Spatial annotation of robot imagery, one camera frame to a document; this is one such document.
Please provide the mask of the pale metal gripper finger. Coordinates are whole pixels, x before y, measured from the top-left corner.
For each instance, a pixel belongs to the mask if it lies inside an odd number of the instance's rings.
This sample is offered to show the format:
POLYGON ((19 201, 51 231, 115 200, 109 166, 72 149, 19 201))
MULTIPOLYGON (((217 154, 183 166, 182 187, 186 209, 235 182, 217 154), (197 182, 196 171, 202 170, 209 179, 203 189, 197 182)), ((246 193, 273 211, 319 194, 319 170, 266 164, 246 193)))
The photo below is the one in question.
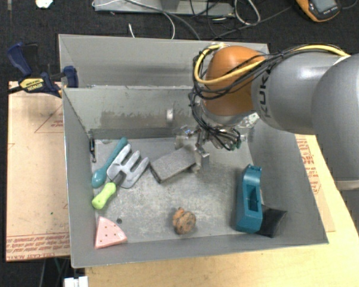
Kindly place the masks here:
POLYGON ((201 172, 209 167, 209 153, 204 149, 202 145, 197 144, 194 150, 195 167, 194 173, 201 172))
POLYGON ((196 134, 196 131, 194 129, 189 128, 188 125, 184 125, 180 127, 175 132, 175 149, 180 149, 186 145, 188 145, 191 141, 191 138, 193 138, 196 134))

